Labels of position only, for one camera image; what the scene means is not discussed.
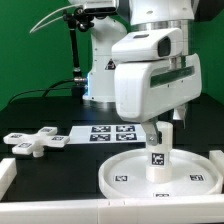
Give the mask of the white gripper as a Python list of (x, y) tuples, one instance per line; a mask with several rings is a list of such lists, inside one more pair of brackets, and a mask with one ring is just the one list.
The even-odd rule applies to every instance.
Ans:
[(154, 117), (175, 108), (174, 127), (185, 128), (188, 106), (184, 103), (197, 98), (202, 89), (200, 60), (197, 54), (187, 56), (186, 67), (173, 71), (168, 60), (122, 63), (115, 69), (114, 83), (120, 118), (143, 122), (146, 144), (157, 146), (162, 133)]

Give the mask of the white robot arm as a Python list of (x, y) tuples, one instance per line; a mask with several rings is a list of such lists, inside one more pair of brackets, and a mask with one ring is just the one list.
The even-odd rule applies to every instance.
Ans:
[(84, 99), (112, 105), (160, 143), (156, 118), (201, 93), (201, 67), (188, 47), (191, 0), (84, 0), (94, 17), (93, 65)]

